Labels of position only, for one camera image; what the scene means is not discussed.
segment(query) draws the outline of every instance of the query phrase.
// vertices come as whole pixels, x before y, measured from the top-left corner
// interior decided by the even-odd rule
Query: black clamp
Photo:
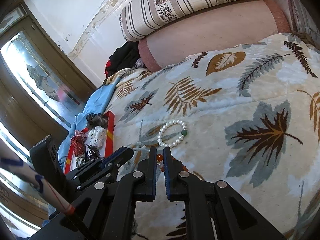
[[[132,149],[121,147],[111,157],[89,162],[67,174],[67,181],[73,181],[77,192],[72,195],[77,195],[72,202],[76,214],[96,239],[131,239],[136,202],[152,202],[156,198],[155,147],[150,149],[148,159],[139,162],[137,171],[116,181],[117,169],[132,156]],[[30,238],[43,239],[85,238],[59,213]]]
[[[164,148],[163,157],[167,197],[185,202],[188,239],[216,239],[216,234],[217,240],[286,240],[228,183],[201,181],[184,171],[169,147]]]

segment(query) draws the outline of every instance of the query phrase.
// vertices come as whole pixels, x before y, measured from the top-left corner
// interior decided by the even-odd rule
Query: yellow stripe
[[[107,130],[107,136],[113,140],[113,134],[109,130]]]

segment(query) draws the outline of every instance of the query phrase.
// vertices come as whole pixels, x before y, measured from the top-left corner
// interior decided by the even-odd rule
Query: white wall
[[[99,87],[109,56],[121,47],[119,15],[131,0],[24,0],[42,28]]]
[[[96,13],[108,0],[24,1],[47,34],[65,54],[69,54]],[[93,71],[92,66],[79,59],[74,62],[96,86],[101,85],[104,80],[104,65],[95,66]]]

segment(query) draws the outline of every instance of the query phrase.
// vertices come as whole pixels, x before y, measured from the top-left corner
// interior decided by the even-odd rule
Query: blue blanket
[[[69,130],[68,136],[63,140],[58,150],[58,160],[62,169],[68,156],[71,144],[70,140],[72,136],[75,135],[75,130],[81,131],[87,126],[87,120],[85,117],[88,114],[105,112],[119,81],[120,78],[117,78],[113,84],[102,86],[97,89],[88,99],[82,113],[77,115],[75,122]]]

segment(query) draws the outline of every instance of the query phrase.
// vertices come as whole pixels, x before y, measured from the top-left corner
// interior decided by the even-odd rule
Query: green bead
[[[184,130],[182,130],[182,131],[181,131],[181,135],[182,135],[182,136],[186,136],[186,135],[187,135],[187,133],[188,133],[188,132],[187,132],[187,130],[186,130],[186,129],[184,129]]]

